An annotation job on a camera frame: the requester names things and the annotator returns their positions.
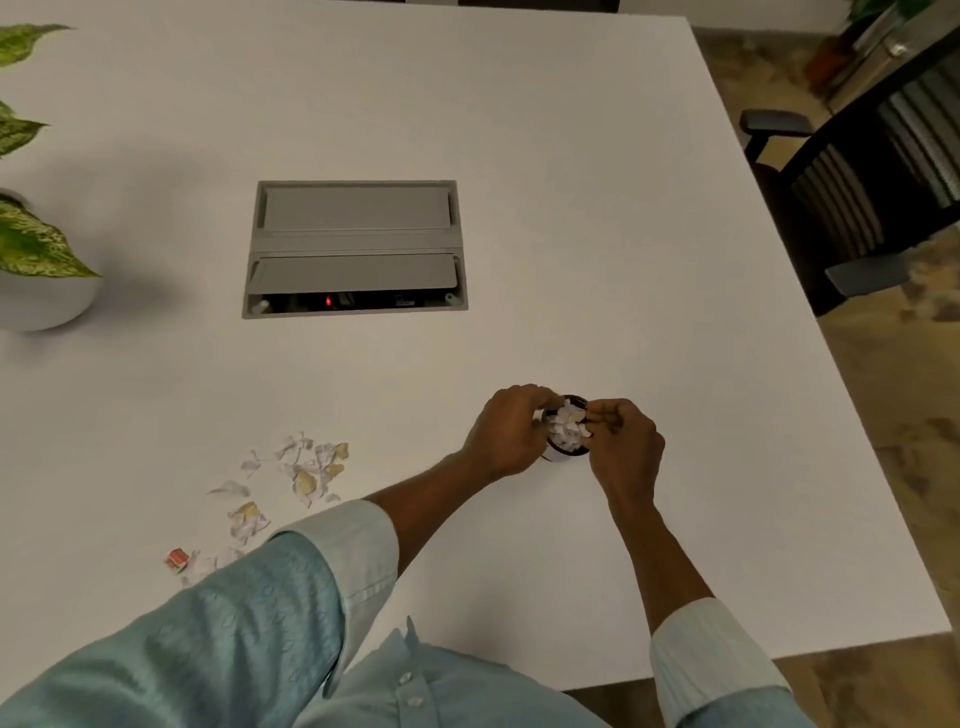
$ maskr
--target variegated leaf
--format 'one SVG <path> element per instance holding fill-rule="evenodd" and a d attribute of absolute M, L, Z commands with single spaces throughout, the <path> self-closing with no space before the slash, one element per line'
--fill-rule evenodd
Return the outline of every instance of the variegated leaf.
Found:
<path fill-rule="evenodd" d="M 5 200 L 0 200 L 0 271 L 46 278 L 99 277 L 73 255 L 60 230 Z"/>
<path fill-rule="evenodd" d="M 36 42 L 48 33 L 65 31 L 65 25 L 21 25 L 0 26 L 0 67 L 11 65 L 28 58 Z"/>
<path fill-rule="evenodd" d="M 0 157 L 29 144 L 45 126 L 38 121 L 0 118 Z"/>

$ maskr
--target small red box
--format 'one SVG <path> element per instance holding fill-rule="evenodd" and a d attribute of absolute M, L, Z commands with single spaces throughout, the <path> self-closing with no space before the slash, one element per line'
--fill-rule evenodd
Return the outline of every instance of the small red box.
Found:
<path fill-rule="evenodd" d="M 175 548 L 167 554 L 167 558 L 163 560 L 163 563 L 174 573 L 180 573 L 186 569 L 186 565 L 190 563 L 190 556 L 182 548 Z"/>

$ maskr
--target shirt cuff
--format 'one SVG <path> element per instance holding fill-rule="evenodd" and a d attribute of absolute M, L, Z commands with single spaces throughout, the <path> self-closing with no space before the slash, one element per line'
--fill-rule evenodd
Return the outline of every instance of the shirt cuff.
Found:
<path fill-rule="evenodd" d="M 698 599 L 670 615 L 650 641 L 650 662 L 666 728 L 707 704 L 786 680 L 721 601 Z"/>
<path fill-rule="evenodd" d="M 396 583 L 399 543 L 394 523 L 380 506 L 350 500 L 277 532 L 301 534 L 323 555 L 333 573 L 344 612 L 344 646 L 324 685 L 337 689 Z"/>

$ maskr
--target white table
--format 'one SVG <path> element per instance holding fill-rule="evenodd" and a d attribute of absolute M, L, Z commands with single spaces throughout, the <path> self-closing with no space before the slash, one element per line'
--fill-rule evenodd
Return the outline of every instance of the white table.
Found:
<path fill-rule="evenodd" d="M 360 497 L 459 447 L 498 387 L 640 403 L 658 501 L 773 655 L 948 622 L 684 21 L 317 0 L 8 0 L 60 22 L 4 69 L 51 126 L 4 161 L 108 288 L 0 337 L 6 695 L 178 587 L 227 536 L 204 491 L 245 448 L 349 440 Z M 243 321 L 258 180 L 456 180 L 467 312 Z M 274 525 L 305 515 L 285 490 Z M 650 674 L 586 461 L 445 525 L 371 635 L 569 689 Z"/>

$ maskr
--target plant pot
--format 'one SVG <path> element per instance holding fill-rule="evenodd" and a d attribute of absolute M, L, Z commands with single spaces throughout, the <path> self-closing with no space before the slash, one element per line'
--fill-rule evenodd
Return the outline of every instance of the plant pot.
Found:
<path fill-rule="evenodd" d="M 32 211 L 26 200 L 10 190 L 0 189 L 0 198 Z M 97 270 L 95 255 L 86 250 L 76 252 Z M 50 279 L 0 271 L 0 330 L 40 331 L 65 324 L 90 308 L 103 282 L 100 278 Z"/>

